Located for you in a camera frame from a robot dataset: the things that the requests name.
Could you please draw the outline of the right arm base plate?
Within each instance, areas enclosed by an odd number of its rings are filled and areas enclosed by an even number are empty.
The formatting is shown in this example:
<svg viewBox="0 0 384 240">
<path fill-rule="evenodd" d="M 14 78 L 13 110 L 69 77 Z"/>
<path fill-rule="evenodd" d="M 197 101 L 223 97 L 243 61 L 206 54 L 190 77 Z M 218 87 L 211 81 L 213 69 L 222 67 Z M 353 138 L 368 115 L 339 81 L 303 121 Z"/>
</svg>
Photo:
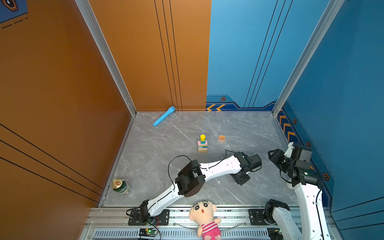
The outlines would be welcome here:
<svg viewBox="0 0 384 240">
<path fill-rule="evenodd" d="M 274 220 L 268 219 L 265 216 L 262 209 L 249 209 L 248 213 L 252 226 L 276 225 Z"/>
</svg>

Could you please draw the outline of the natural wood rectangular block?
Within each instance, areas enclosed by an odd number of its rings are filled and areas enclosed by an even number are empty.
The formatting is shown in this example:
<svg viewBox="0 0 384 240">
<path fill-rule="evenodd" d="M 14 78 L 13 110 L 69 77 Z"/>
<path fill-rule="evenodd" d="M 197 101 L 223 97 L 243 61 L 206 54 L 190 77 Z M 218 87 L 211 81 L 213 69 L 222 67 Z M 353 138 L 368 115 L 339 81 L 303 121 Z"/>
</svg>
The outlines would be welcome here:
<svg viewBox="0 0 384 240">
<path fill-rule="evenodd" d="M 206 153 L 208 151 L 207 148 L 198 148 L 199 153 Z"/>
</svg>

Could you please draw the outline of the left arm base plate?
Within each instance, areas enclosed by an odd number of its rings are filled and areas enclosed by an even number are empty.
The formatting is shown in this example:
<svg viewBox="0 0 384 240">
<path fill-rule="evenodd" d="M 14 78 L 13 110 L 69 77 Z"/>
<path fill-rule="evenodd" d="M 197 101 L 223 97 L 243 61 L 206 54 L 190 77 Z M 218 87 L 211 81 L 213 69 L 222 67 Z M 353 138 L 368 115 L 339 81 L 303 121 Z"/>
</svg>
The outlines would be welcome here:
<svg viewBox="0 0 384 240">
<path fill-rule="evenodd" d="M 159 216 L 150 216 L 149 214 L 142 214 L 140 209 L 129 209 L 126 211 L 129 218 L 129 226 L 167 226 L 170 219 L 170 211 L 163 210 Z"/>
</svg>

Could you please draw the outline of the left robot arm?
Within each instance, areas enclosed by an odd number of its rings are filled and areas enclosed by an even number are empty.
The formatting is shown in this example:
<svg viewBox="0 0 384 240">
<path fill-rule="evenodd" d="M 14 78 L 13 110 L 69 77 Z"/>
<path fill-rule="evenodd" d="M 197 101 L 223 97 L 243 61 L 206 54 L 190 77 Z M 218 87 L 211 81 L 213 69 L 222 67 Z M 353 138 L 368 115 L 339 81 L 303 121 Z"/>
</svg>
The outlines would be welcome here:
<svg viewBox="0 0 384 240">
<path fill-rule="evenodd" d="M 243 152 L 235 152 L 232 156 L 213 163 L 190 162 L 178 173 L 171 186 L 159 196 L 145 200 L 140 206 L 141 219 L 156 217 L 165 208 L 180 198 L 189 198 L 196 195 L 204 183 L 212 179 L 230 175 L 240 186 L 250 177 L 248 173 L 256 172 L 262 167 L 262 160 L 258 155 L 248 156 Z"/>
</svg>

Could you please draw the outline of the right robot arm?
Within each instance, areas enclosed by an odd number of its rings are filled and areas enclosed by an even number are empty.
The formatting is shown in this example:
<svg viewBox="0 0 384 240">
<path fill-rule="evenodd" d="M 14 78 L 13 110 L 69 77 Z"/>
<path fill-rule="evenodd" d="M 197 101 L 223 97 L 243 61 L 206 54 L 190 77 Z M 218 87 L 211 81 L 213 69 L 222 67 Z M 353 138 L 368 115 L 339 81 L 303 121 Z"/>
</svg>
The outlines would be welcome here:
<svg viewBox="0 0 384 240">
<path fill-rule="evenodd" d="M 323 208 L 324 186 L 322 177 L 310 162 L 312 150 L 290 142 L 288 149 L 276 149 L 268 152 L 271 162 L 278 167 L 280 173 L 290 178 L 286 183 L 298 198 L 302 229 L 293 220 L 287 204 L 269 200 L 264 209 L 267 224 L 276 224 L 284 240 L 330 240 L 325 212 Z"/>
</svg>

